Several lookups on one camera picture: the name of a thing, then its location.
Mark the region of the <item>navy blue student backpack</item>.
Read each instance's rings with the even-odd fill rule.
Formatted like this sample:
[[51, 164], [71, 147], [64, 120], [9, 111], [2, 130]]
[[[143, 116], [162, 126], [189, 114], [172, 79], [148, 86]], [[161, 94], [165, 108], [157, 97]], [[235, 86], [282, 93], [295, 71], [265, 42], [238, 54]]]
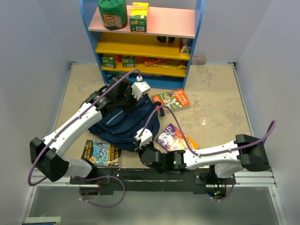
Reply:
[[117, 88], [131, 87], [133, 84], [128, 79], [124, 79], [118, 85], [114, 85], [119, 79], [120, 76], [111, 77], [111, 80], [106, 86], [90, 95], [92, 100], [96, 100], [107, 89], [114, 86], [104, 98], [104, 100], [108, 100], [109, 102], [101, 109], [103, 118], [92, 125], [89, 131], [93, 135], [116, 147], [133, 152], [137, 149], [134, 136], [138, 130], [146, 125], [147, 129], [152, 132], [153, 137], [159, 132], [160, 123], [158, 114], [154, 113], [149, 122], [147, 122], [147, 119], [154, 109], [161, 106], [161, 103], [152, 102], [148, 94], [144, 94], [137, 100], [137, 104], [133, 110], [115, 108], [113, 106], [115, 97], [114, 91]]

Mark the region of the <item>orange Treehouse book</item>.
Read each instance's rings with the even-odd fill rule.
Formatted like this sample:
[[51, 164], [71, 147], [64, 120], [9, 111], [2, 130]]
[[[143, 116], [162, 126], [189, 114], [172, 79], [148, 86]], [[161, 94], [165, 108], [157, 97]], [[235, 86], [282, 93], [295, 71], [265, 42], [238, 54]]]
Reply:
[[190, 101], [183, 89], [172, 90], [152, 96], [154, 102], [168, 106], [173, 111], [183, 110], [190, 107]]

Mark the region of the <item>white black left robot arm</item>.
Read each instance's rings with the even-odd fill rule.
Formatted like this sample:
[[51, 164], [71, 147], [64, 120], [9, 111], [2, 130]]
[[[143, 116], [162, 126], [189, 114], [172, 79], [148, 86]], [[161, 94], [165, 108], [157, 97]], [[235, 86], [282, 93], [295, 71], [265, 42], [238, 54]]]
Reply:
[[35, 137], [30, 142], [32, 167], [37, 168], [52, 182], [64, 176], [81, 177], [92, 184], [97, 179], [93, 164], [84, 159], [65, 157], [72, 144], [92, 125], [100, 122], [117, 108], [130, 113], [138, 101], [150, 90], [149, 85], [137, 76], [136, 82], [126, 77], [112, 80], [109, 84], [93, 92], [82, 103], [79, 110], [57, 130], [43, 139]]

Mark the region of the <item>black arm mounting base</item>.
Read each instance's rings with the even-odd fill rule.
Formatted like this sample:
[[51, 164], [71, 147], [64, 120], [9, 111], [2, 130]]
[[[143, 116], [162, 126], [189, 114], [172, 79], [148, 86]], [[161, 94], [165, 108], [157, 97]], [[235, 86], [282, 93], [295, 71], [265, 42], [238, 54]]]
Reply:
[[70, 184], [80, 185], [84, 193], [96, 188], [100, 195], [112, 195], [115, 191], [128, 192], [192, 192], [209, 196], [225, 196], [226, 188], [236, 183], [233, 178], [217, 179], [211, 169], [185, 170], [172, 174], [159, 174], [152, 169], [99, 168], [87, 181], [71, 178]]

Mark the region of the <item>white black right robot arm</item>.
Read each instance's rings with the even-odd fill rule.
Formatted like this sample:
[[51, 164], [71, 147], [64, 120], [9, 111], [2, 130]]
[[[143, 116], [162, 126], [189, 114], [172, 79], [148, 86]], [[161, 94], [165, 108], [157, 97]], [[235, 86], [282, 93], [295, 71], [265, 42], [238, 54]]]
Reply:
[[220, 184], [244, 169], [250, 172], [271, 169], [264, 140], [244, 134], [236, 135], [234, 141], [223, 145], [200, 149], [196, 154], [185, 150], [162, 153], [152, 142], [139, 145], [137, 152], [141, 163], [158, 173], [192, 171], [203, 166], [212, 166], [214, 170], [209, 172], [209, 179], [214, 184]]

